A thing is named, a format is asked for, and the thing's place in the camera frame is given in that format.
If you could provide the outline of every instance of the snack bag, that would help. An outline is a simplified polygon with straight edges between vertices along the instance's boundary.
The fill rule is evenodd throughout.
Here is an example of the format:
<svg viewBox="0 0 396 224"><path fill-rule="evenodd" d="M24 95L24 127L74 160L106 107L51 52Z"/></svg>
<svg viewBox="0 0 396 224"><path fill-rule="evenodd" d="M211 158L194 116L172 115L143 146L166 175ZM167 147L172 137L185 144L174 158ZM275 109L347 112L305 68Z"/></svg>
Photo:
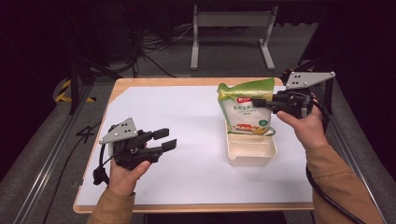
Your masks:
<svg viewBox="0 0 396 224"><path fill-rule="evenodd" d="M254 107L251 102L252 97L272 101L274 85L273 78L250 81L231 88L224 83L219 84L218 101L227 121L227 133L275 134L275 130L270 127L271 110Z"/></svg>

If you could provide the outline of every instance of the red label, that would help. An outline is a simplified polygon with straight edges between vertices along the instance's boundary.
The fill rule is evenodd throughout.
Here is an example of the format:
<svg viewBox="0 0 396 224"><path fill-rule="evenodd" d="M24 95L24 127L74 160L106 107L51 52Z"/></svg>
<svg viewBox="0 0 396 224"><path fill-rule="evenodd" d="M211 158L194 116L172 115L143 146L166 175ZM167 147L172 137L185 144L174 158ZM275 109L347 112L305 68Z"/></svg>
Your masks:
<svg viewBox="0 0 396 224"><path fill-rule="evenodd" d="M236 102L238 102L238 104L242 104L242 103L246 103L246 102L250 102L251 98L249 97L238 97L236 98Z"/></svg>

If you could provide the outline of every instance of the brown jacket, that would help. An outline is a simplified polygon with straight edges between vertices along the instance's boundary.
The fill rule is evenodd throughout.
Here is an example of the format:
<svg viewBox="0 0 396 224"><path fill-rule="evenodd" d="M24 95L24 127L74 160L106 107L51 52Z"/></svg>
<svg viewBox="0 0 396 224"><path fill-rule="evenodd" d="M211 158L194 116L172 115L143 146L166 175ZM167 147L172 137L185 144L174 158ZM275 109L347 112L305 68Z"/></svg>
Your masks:
<svg viewBox="0 0 396 224"><path fill-rule="evenodd" d="M365 223L383 223L362 182L331 146L308 148L308 168L319 187L334 201ZM322 223L353 223L343 214L313 195L315 217ZM106 189L91 213L88 223L126 223L131 220L134 195L122 197Z"/></svg>

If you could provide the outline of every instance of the sleeve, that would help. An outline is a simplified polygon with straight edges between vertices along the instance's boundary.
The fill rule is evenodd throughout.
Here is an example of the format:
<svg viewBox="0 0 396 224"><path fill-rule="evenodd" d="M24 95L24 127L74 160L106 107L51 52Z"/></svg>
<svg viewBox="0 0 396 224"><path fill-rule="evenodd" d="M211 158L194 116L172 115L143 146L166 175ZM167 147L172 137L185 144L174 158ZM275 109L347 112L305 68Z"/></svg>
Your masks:
<svg viewBox="0 0 396 224"><path fill-rule="evenodd" d="M367 188L331 146L307 148L306 159L313 179L330 198L365 223L383 223ZM353 223L316 192L313 202L317 223Z"/></svg>
<svg viewBox="0 0 396 224"><path fill-rule="evenodd" d="M129 224L134 207L134 194L130 197L120 196L106 188L98 204L93 209L89 224Z"/></svg>

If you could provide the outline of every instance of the person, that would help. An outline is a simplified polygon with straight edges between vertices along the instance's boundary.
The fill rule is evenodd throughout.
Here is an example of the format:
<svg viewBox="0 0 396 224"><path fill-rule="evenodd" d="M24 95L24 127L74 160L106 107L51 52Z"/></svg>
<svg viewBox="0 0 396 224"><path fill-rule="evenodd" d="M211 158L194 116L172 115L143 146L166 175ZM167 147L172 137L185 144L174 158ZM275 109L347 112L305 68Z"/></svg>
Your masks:
<svg viewBox="0 0 396 224"><path fill-rule="evenodd" d="M276 115L289 124L305 148L307 167L314 181L330 198L364 223L383 223L370 194L356 174L330 146L322 126L321 112L315 106L303 119L279 111ZM110 182L94 208L89 223L129 223L136 181L147 171L145 161L132 171L110 166ZM317 223L354 223L313 192Z"/></svg>

